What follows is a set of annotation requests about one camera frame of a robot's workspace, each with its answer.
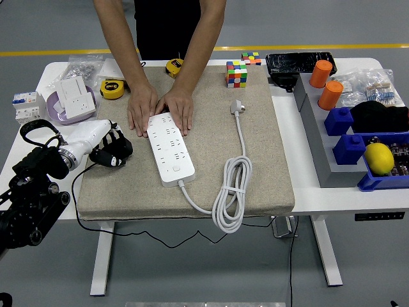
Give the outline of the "person's left hand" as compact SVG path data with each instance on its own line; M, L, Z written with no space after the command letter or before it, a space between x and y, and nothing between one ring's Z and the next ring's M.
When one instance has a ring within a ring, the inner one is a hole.
M192 93L183 88L172 88L158 101L155 114L160 114L165 108L171 113L181 135L186 136L192 128Z

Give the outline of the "person's right hand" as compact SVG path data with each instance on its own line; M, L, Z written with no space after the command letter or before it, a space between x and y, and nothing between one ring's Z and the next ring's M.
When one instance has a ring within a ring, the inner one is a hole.
M155 114L158 96L150 83L141 83L130 89L127 106L127 119L130 130L135 130L138 137L148 137L148 122Z

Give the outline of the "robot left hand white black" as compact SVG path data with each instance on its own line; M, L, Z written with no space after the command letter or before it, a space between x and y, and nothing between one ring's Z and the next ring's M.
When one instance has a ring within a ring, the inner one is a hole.
M124 165L133 154L133 147L116 122L95 120L78 124L59 153L70 171L79 166L85 155L94 163L111 168Z

